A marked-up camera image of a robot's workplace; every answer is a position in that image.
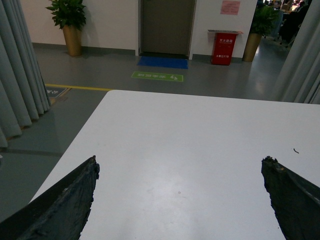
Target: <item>gold planter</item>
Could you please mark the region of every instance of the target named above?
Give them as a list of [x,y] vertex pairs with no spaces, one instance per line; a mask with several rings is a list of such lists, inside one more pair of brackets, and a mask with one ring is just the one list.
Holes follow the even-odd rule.
[[80,56],[82,54],[81,31],[73,25],[65,25],[62,30],[69,55],[73,57]]
[[257,33],[250,33],[246,41],[243,58],[244,62],[252,62],[254,60],[257,48],[261,41],[262,35]]

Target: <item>blue floor mat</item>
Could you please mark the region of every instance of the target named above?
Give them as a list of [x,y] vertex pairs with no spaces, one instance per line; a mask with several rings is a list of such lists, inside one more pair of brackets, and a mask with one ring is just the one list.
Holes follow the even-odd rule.
[[188,61],[179,58],[142,56],[138,62],[139,66],[163,67],[174,69],[188,69]]

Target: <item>red fire extinguisher box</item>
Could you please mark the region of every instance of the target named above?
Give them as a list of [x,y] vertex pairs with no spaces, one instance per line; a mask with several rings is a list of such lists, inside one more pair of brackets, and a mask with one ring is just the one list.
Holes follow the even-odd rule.
[[215,65],[230,65],[232,53],[239,31],[217,31],[209,30],[210,32],[216,32],[211,63]]

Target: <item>green floor sign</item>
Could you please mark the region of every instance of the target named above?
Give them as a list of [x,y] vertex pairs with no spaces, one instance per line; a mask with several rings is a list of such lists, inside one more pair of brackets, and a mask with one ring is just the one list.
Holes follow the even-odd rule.
[[136,78],[136,79],[152,79],[152,80],[163,80],[163,81],[174,81],[174,82],[183,82],[184,81],[183,75],[144,72],[144,71],[135,71],[131,77]]

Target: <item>pink wall sign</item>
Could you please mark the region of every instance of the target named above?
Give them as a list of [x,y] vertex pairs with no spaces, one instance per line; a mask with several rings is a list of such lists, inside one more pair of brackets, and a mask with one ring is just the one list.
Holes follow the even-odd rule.
[[220,14],[238,15],[240,1],[222,1]]

